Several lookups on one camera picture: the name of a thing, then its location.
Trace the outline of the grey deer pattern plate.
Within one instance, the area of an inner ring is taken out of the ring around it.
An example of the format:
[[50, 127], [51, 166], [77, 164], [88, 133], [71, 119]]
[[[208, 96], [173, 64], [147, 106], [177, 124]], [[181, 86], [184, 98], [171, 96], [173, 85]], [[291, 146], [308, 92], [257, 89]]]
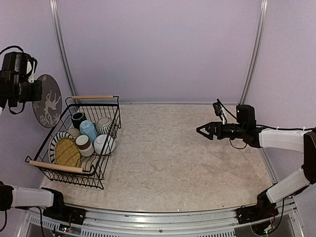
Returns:
[[35, 118], [45, 128], [53, 128], [62, 113], [62, 95], [57, 81], [50, 75], [41, 75], [37, 81], [42, 82], [40, 101], [32, 102]]

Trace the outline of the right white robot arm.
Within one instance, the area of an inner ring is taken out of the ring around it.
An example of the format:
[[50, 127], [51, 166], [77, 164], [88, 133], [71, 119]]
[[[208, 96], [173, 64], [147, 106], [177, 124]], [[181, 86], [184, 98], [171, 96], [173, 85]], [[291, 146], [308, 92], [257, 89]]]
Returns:
[[241, 139], [253, 148], [277, 148], [304, 155], [303, 164], [298, 170], [257, 196], [257, 203], [252, 206], [252, 214], [257, 219], [265, 218], [283, 198], [299, 193], [316, 183], [315, 129], [281, 130], [258, 127], [255, 122], [210, 122], [198, 127], [196, 132], [209, 140], [213, 140], [214, 136], [218, 140]]

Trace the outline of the yellow woven bamboo mat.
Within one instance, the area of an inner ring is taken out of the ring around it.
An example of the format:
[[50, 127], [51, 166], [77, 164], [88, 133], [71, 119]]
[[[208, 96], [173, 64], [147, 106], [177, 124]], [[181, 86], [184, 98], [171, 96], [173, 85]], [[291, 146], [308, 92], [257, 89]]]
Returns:
[[55, 148], [55, 163], [69, 167], [80, 167], [81, 154], [79, 149], [70, 137], [61, 138]]

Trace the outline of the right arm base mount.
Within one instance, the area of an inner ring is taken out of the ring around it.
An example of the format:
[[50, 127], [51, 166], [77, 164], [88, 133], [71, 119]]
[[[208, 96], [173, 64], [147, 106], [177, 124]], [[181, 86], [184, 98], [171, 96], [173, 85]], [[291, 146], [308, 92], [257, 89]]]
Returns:
[[238, 223], [246, 224], [277, 216], [279, 211], [275, 205], [268, 207], [267, 209], [262, 209], [257, 205], [252, 205], [242, 206], [236, 209], [236, 214]]

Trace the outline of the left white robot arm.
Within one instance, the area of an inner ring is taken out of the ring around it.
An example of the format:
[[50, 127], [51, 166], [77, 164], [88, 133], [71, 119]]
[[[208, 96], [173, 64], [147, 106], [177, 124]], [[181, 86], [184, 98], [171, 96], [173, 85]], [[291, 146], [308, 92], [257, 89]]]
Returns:
[[11, 208], [49, 207], [56, 218], [63, 220], [69, 208], [54, 201], [54, 193], [39, 189], [37, 161], [25, 162], [26, 155], [40, 148], [48, 132], [35, 125], [31, 114], [13, 115], [0, 109], [0, 210]]

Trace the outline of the black white striped plate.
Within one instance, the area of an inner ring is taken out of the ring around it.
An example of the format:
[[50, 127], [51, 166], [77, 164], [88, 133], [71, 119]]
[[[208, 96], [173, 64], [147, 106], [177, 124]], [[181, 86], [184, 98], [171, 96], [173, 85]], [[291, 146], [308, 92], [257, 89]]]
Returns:
[[52, 164], [55, 164], [55, 150], [57, 143], [62, 138], [70, 138], [73, 139], [73, 136], [68, 131], [58, 131], [50, 140], [48, 147], [48, 157], [49, 161]]

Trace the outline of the white brown ceramic cup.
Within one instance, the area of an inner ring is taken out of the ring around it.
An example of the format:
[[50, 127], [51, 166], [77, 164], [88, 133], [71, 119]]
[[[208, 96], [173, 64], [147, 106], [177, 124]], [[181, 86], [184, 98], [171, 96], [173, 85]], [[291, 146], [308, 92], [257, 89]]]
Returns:
[[80, 154], [83, 157], [89, 157], [93, 155], [94, 148], [87, 135], [80, 135], [76, 138], [75, 143], [79, 149]]

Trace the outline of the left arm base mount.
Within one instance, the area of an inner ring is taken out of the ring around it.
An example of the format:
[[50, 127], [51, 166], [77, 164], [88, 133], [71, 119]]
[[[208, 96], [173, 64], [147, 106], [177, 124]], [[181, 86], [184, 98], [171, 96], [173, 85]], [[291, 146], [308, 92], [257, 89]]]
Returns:
[[43, 216], [61, 222], [83, 225], [86, 210], [72, 206], [65, 206], [62, 209], [53, 209], [53, 207], [48, 207], [44, 209]]

